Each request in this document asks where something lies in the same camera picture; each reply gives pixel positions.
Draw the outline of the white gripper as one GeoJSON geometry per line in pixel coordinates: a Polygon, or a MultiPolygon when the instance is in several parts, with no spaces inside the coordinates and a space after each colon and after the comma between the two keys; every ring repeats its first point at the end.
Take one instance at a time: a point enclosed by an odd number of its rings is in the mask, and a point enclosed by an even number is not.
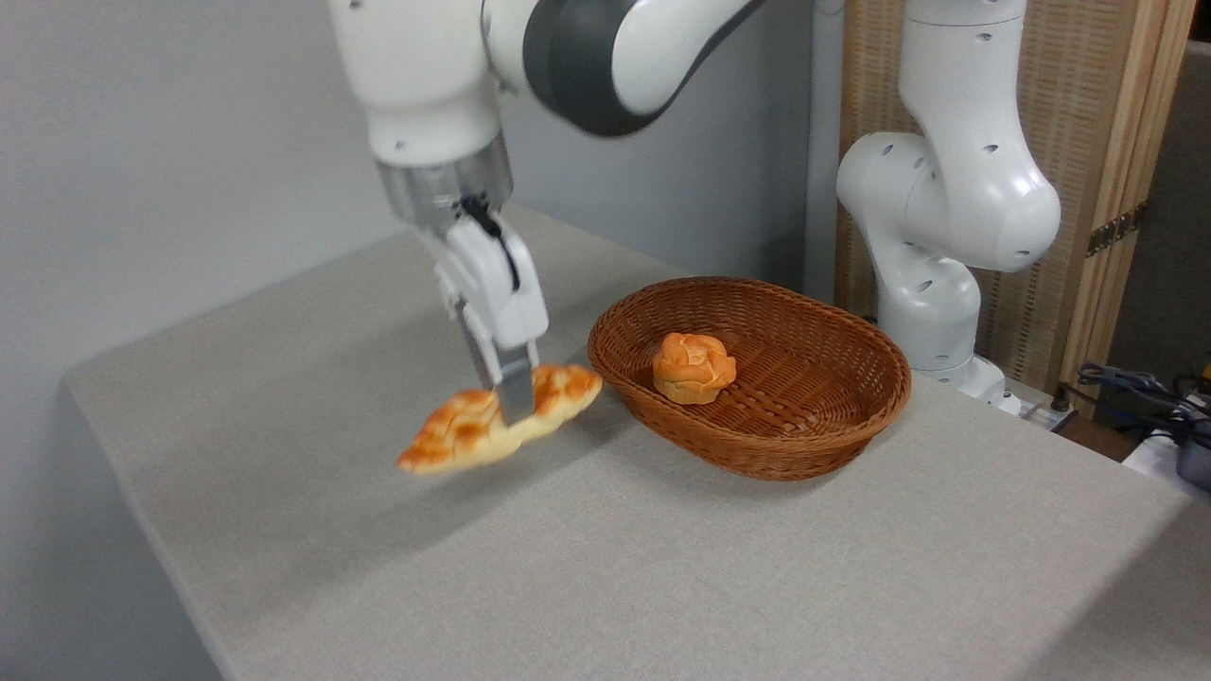
{"type": "Polygon", "coordinates": [[[435,259],[438,288],[467,344],[484,391],[497,394],[506,427],[536,410],[533,368],[536,340],[549,332],[549,307],[523,238],[503,216],[489,212],[493,234],[472,217],[455,221],[442,236],[423,230],[435,259]]]}

